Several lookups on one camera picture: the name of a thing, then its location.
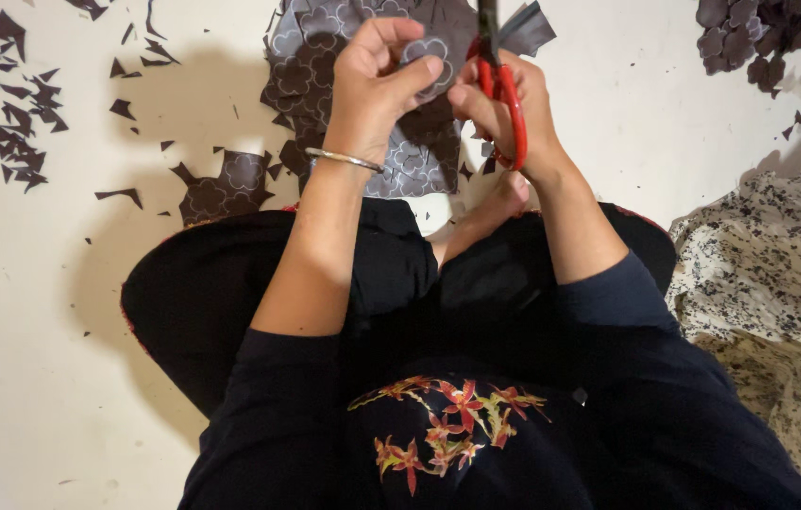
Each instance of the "silver bangle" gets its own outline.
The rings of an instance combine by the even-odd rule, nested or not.
[[[354,158],[353,156],[331,153],[329,151],[323,151],[322,149],[315,149],[313,147],[307,148],[306,154],[314,158],[328,158],[329,160],[335,160],[337,162],[340,161],[340,162],[355,164],[357,166],[361,166],[362,168],[367,168],[369,170],[372,170],[375,173],[385,173],[387,171],[390,171],[390,168],[388,168],[386,165],[383,164],[372,163],[370,161]]]

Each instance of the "foot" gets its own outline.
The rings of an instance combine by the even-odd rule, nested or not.
[[[498,185],[485,200],[468,214],[454,229],[450,238],[432,249],[438,266],[463,253],[479,240],[486,238],[510,217],[523,212],[529,200],[529,185],[519,171],[506,171]]]

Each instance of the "scissors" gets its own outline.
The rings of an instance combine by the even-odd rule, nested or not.
[[[502,64],[498,57],[498,9],[497,0],[479,0],[479,35],[469,47],[466,59],[478,55],[476,65],[479,72],[479,88],[482,92],[507,104],[511,122],[514,124],[514,160],[508,160],[495,148],[495,159],[511,171],[523,168],[526,159],[526,121],[523,119],[523,106],[517,93],[514,73],[510,66]]]

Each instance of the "woman's right hand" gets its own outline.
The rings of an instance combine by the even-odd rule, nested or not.
[[[501,62],[510,66],[523,105],[526,121],[528,152],[523,164],[523,173],[535,182],[559,170],[559,165],[569,161],[558,136],[554,133],[552,108],[545,74],[538,66],[530,64],[511,52],[499,52]],[[478,87],[478,71],[475,59],[466,63],[455,85],[447,92],[457,119],[472,120],[476,133],[492,137],[508,159],[514,157],[514,128],[510,112],[503,102],[486,96]]]

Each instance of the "red scissor handle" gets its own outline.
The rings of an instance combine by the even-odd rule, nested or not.
[[[479,39],[476,38],[470,46],[470,56],[477,53],[478,42]],[[526,121],[523,119],[523,106],[520,104],[514,73],[507,64],[492,68],[492,65],[481,57],[476,61],[476,65],[479,71],[479,88],[488,97],[507,104],[507,109],[511,114],[511,123],[514,126],[514,148],[516,150],[514,159],[509,160],[501,154],[501,150],[497,147],[495,147],[495,159],[510,171],[519,171],[523,168],[529,146],[526,138]],[[487,140],[488,142],[492,141],[491,137],[488,137]]]

